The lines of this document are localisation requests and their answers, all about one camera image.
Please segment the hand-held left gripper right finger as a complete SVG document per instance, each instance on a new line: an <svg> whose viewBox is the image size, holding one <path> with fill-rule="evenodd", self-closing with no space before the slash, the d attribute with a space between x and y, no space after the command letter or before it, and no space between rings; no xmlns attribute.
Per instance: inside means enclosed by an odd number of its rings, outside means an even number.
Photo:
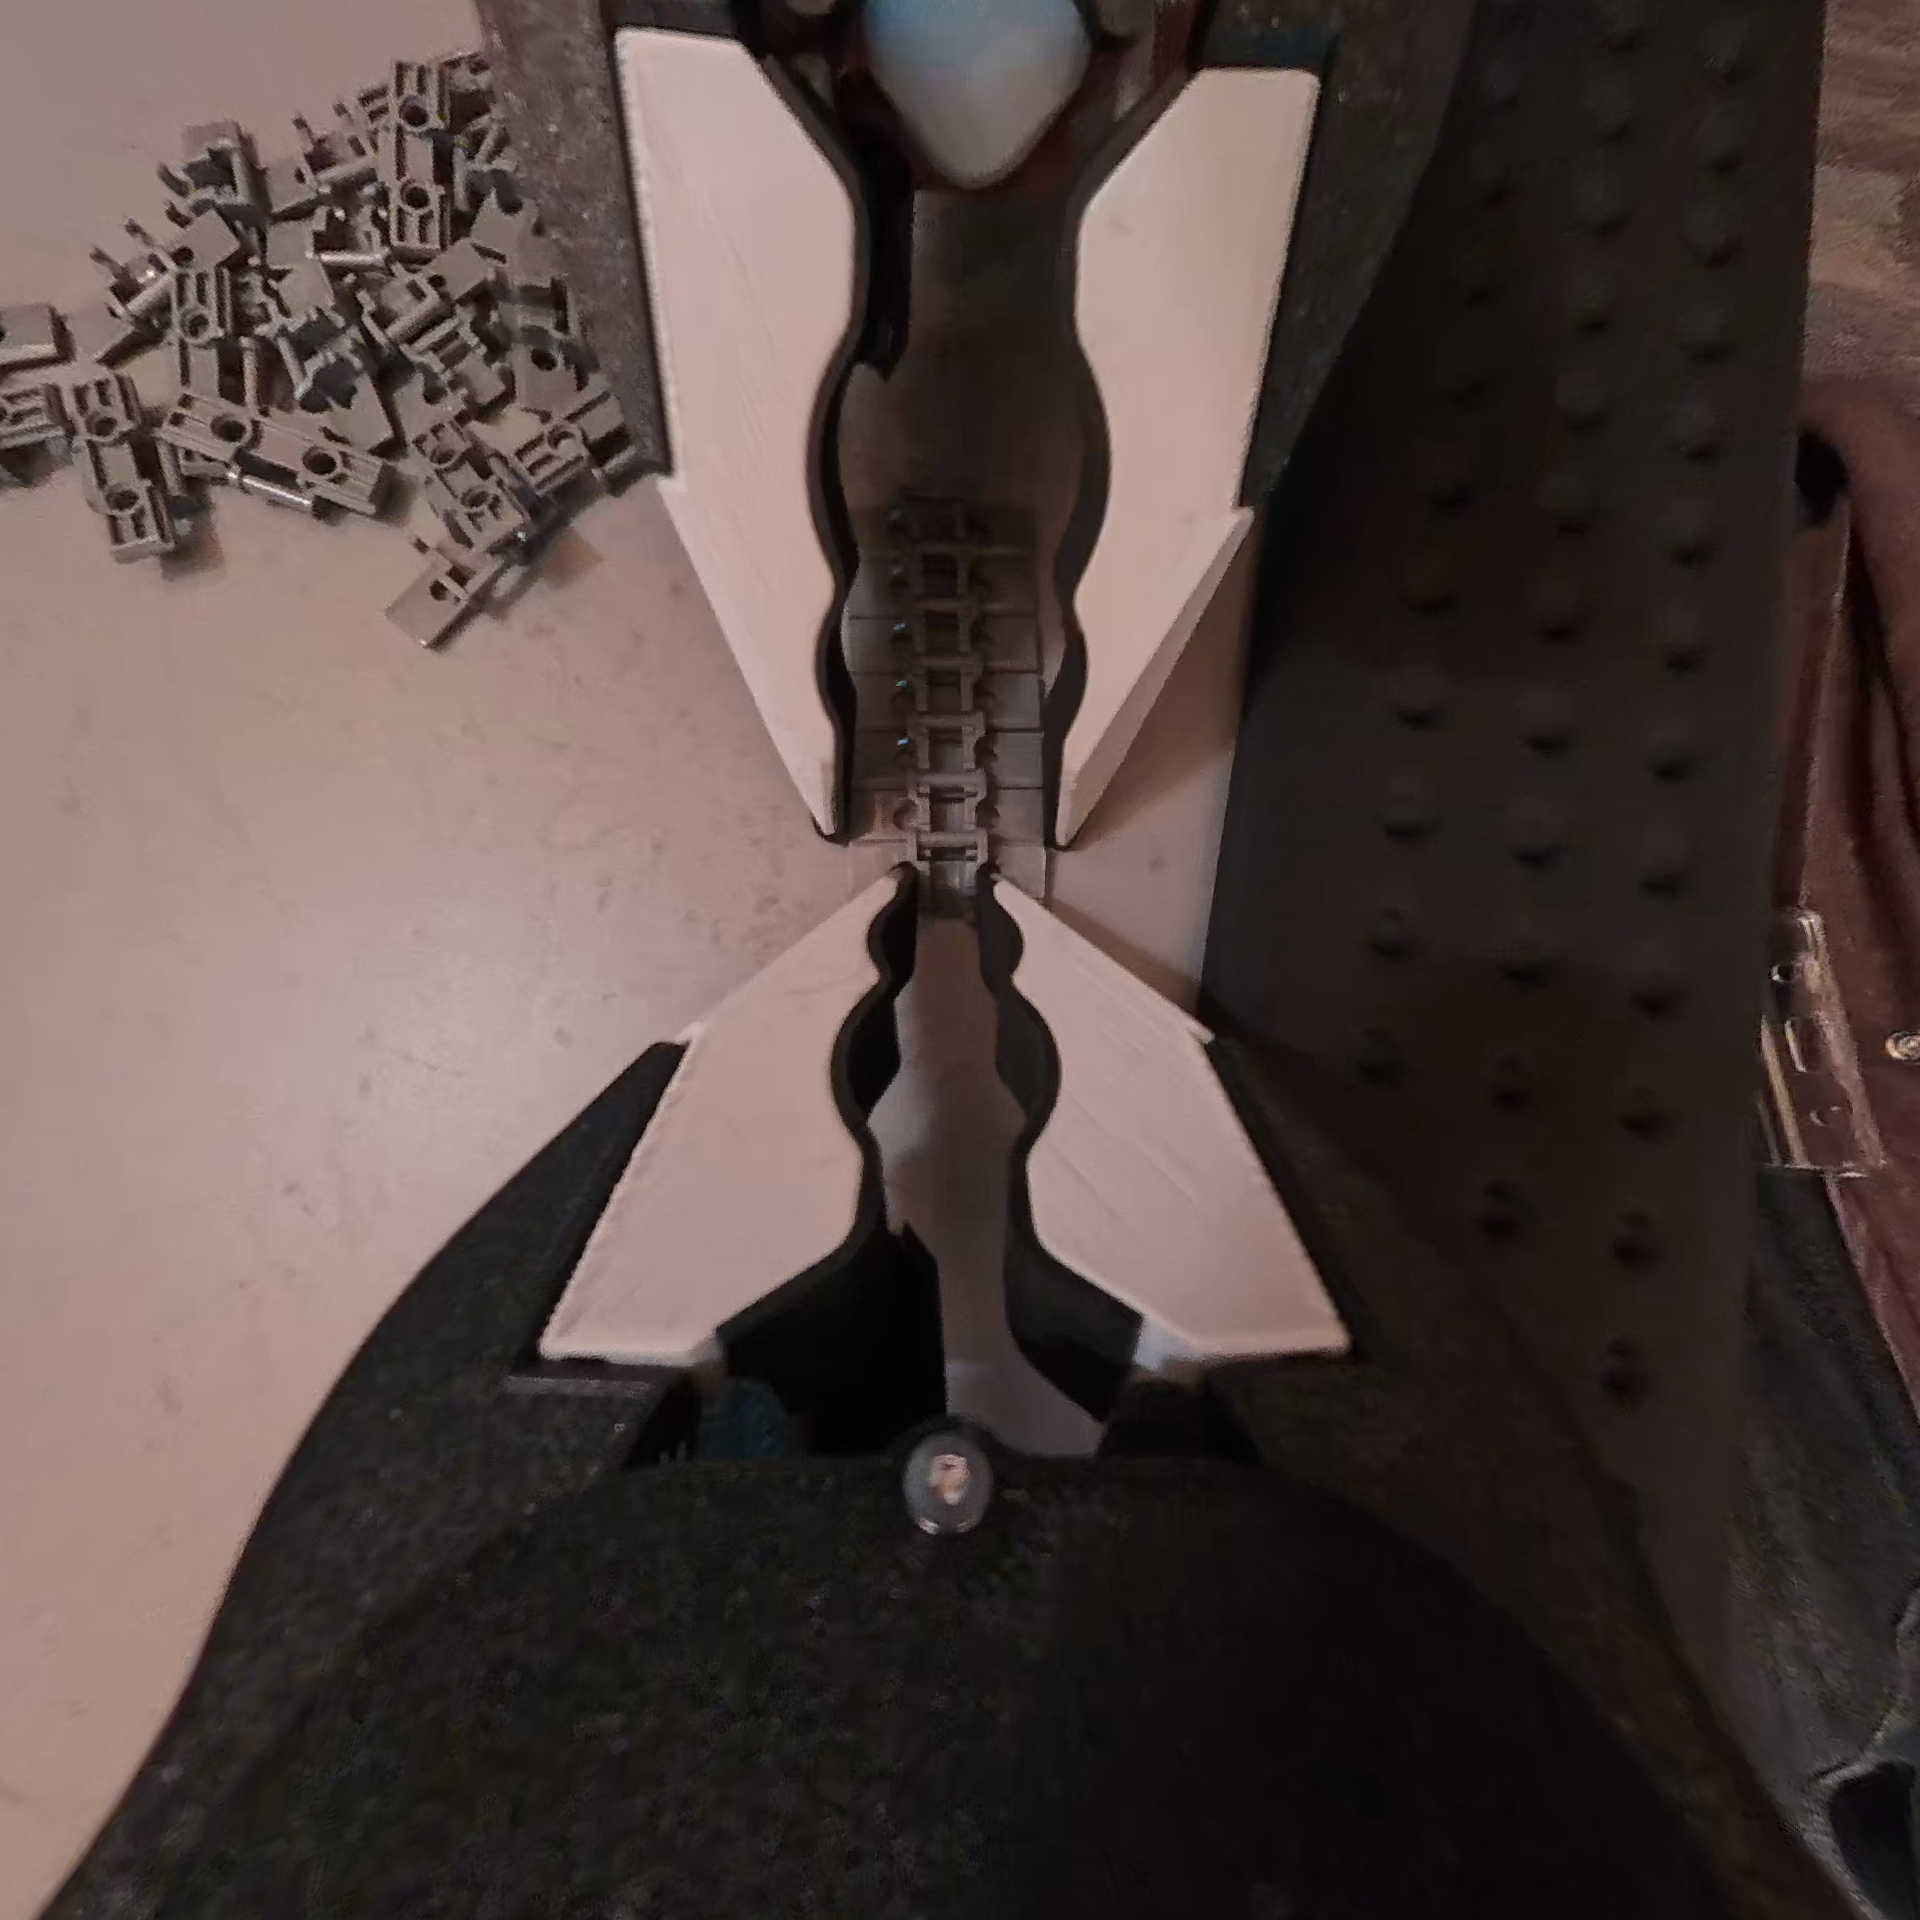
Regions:
<svg viewBox="0 0 1920 1920"><path fill-rule="evenodd" d="M1212 1061L1212 1032L1007 878L975 901L1019 1111L1001 1292L1044 1379L1198 1379L1350 1332Z"/></svg>

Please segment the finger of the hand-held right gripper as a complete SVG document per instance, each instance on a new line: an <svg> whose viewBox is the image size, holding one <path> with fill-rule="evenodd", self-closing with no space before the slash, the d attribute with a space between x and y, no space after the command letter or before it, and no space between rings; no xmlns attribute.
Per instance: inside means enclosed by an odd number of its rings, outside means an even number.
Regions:
<svg viewBox="0 0 1920 1920"><path fill-rule="evenodd" d="M843 832L826 645L845 604L830 414L867 314L853 163L780 62L709 31L615 31L667 469L658 493L774 749Z"/></svg>
<svg viewBox="0 0 1920 1920"><path fill-rule="evenodd" d="M1094 173L1067 250L1089 477L1062 554L1054 844L1089 827L1237 559L1319 78L1206 66Z"/></svg>

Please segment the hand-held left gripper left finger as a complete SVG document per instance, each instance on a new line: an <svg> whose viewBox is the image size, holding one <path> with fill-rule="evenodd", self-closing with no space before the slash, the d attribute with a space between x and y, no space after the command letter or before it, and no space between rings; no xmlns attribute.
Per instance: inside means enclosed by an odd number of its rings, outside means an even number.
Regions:
<svg viewBox="0 0 1920 1920"><path fill-rule="evenodd" d="M541 1360L713 1360L885 1223L874 1111L900 1070L919 895L916 874L879 875L682 1030Z"/></svg>

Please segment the pile of grey track links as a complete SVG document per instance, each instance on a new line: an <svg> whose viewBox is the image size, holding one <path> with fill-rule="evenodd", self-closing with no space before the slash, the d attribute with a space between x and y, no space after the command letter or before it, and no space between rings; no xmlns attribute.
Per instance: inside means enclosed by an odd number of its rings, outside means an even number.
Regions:
<svg viewBox="0 0 1920 1920"><path fill-rule="evenodd" d="M99 293L4 303L3 476L74 472L107 555L183 559L212 499L404 523L425 651L643 469L481 52L396 62L263 156L183 133Z"/></svg>

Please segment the grey desk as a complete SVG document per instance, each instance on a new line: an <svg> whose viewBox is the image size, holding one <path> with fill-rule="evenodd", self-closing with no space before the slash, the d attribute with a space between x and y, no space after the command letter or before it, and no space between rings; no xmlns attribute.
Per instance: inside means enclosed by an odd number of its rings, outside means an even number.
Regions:
<svg viewBox="0 0 1920 1920"><path fill-rule="evenodd" d="M671 519L598 495L441 656L404 532L4 490L4 1915L86 1851L415 1270L831 911Z"/></svg>

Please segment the metal clip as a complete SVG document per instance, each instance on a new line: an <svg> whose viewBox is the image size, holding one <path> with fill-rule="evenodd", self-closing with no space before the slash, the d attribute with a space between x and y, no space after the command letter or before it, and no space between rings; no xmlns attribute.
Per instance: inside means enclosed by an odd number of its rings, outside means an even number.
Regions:
<svg viewBox="0 0 1920 1920"><path fill-rule="evenodd" d="M1863 1179L1885 1164L1826 930L1797 906L1766 934L1759 1015L1759 1130L1766 1164Z"/></svg>

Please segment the dark grey pants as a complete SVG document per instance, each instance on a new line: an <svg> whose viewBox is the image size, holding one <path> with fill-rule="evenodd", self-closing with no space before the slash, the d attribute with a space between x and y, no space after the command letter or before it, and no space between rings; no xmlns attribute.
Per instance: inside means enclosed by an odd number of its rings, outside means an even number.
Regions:
<svg viewBox="0 0 1920 1920"><path fill-rule="evenodd" d="M1916 1414L1815 1172L1759 1171L1743 1357L1743 1746L1852 1909L1916 1917Z"/></svg>

